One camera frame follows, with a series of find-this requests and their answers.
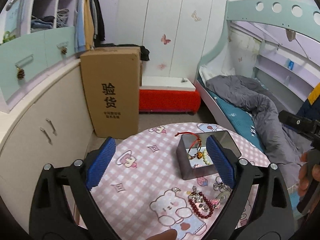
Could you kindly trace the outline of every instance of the gray blanket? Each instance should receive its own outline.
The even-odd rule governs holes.
[[[295,185],[303,165],[299,157],[311,147],[310,141],[280,123],[278,111],[285,107],[252,78],[217,76],[206,85],[223,100],[252,113],[257,134],[266,148],[265,155],[278,165],[287,187]]]

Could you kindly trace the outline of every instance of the gold butterfly decal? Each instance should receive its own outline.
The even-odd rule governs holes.
[[[197,17],[196,11],[194,11],[193,14],[191,14],[191,17],[195,20],[195,22],[201,21],[201,18]]]

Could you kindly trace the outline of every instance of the blue packaging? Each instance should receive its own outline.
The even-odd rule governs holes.
[[[290,60],[288,69],[293,70],[294,62]]]

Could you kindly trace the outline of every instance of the human hand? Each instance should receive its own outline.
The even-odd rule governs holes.
[[[309,180],[307,178],[307,172],[308,172],[308,167],[307,167],[307,157],[308,153],[304,153],[301,155],[300,160],[302,162],[305,162],[305,164],[301,167],[299,171],[299,187],[298,187],[298,195],[300,197],[304,196],[307,193],[307,189],[309,187]],[[312,169],[312,176],[315,180],[320,182],[320,165],[315,165]],[[310,213],[313,212],[315,207],[317,206],[318,202],[320,200],[320,196],[316,198],[315,202],[312,204],[310,208]]]
[[[175,229],[169,229],[161,234],[151,236],[147,240],[176,240],[177,231]]]

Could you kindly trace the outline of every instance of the round table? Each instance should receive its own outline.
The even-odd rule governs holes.
[[[220,192],[213,189],[218,174],[182,180],[176,157],[181,136],[178,132],[212,132],[226,130],[215,124],[174,123],[145,130],[122,141],[116,147],[99,185],[91,194],[121,239],[144,240],[169,228],[178,231],[179,240],[201,239],[221,209],[212,217],[197,217],[188,203],[187,191],[197,186],[208,199]],[[269,160],[249,141],[229,131],[242,158],[267,167]],[[253,186],[238,227],[247,223],[257,186]]]

